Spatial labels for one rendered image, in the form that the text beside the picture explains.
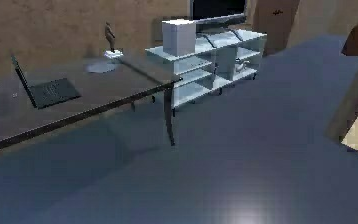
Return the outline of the white shelf unit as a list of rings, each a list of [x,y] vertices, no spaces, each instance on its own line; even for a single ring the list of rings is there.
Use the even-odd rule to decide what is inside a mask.
[[[148,48],[146,55],[153,62],[180,78],[174,85],[172,108],[195,101],[241,79],[254,78],[260,68],[267,35],[236,29],[196,39],[195,52],[173,56],[162,46]],[[249,60],[245,70],[236,72],[240,61]]]

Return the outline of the white box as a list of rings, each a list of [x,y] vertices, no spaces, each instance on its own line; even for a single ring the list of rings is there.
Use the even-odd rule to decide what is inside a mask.
[[[192,20],[174,19],[162,22],[163,51],[173,56],[195,52],[196,24]]]

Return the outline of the white small object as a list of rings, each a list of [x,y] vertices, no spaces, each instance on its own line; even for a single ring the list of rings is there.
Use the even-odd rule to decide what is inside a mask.
[[[240,61],[236,68],[235,68],[235,71],[236,72],[240,72],[241,70],[245,70],[246,69],[246,66],[250,63],[249,60],[244,60],[244,61]]]

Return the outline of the dark brown table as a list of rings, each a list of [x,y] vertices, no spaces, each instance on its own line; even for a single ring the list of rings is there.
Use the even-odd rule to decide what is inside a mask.
[[[159,92],[164,94],[167,134],[175,143],[171,103],[180,78],[145,57],[125,53],[114,59],[84,58],[30,72],[20,67],[30,85],[67,78],[81,96],[37,109],[16,72],[0,80],[0,150]]]

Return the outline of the brown human statue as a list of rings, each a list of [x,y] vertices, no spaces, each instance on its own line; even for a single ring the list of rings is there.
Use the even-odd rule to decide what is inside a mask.
[[[123,52],[121,50],[115,49],[115,35],[111,29],[111,25],[109,22],[105,23],[104,33],[105,33],[106,40],[108,41],[109,47],[110,47],[109,50],[105,51],[105,55],[108,56],[109,58],[115,58],[115,57],[122,56]]]

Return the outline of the black television set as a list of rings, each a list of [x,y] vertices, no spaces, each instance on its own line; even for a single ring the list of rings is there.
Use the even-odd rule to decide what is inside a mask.
[[[247,0],[192,0],[191,19],[201,26],[228,26],[245,22]]]

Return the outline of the brown room door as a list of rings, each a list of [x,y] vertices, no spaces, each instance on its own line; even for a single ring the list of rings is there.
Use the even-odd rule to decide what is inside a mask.
[[[264,55],[286,48],[300,0],[257,0],[253,30],[267,35]],[[273,15],[276,10],[283,14]]]

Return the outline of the black laptop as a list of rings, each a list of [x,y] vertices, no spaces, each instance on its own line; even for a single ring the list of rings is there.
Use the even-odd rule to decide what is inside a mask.
[[[25,78],[19,62],[13,54],[11,54],[11,61],[15,72],[34,108],[44,109],[56,104],[77,99],[81,96],[75,86],[67,78],[30,85]]]

